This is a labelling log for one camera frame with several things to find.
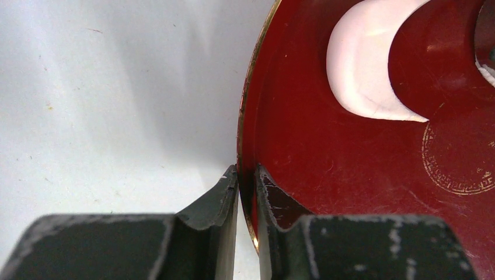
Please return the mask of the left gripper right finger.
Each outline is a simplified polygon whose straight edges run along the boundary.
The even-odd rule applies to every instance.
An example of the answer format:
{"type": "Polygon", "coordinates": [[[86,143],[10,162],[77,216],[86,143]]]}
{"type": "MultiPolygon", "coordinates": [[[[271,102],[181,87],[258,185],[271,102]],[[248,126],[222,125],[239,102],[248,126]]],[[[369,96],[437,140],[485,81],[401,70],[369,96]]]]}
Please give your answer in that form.
{"type": "Polygon", "coordinates": [[[476,279],[461,244],[428,215],[311,215],[255,172],[261,279],[476,279]]]}

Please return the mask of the round red plate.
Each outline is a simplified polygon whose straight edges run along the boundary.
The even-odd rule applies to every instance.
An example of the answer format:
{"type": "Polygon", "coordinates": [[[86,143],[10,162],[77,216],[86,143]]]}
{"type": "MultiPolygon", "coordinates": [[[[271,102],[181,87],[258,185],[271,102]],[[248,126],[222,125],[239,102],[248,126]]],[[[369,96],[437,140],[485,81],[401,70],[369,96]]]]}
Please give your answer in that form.
{"type": "Polygon", "coordinates": [[[361,1],[275,1],[241,101],[238,171],[258,251],[255,172],[311,215],[428,215],[494,278],[494,2],[425,1],[396,33],[388,71],[427,122],[344,109],[326,73],[330,35],[361,1]]]}

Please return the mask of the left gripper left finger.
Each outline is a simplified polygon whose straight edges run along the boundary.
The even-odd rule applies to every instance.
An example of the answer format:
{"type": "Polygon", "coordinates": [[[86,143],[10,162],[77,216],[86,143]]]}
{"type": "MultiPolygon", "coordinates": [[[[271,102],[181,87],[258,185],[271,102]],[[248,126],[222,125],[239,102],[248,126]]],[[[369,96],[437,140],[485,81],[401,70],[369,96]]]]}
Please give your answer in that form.
{"type": "Polygon", "coordinates": [[[178,213],[58,214],[36,219],[2,279],[232,279],[236,166],[178,213]]]}

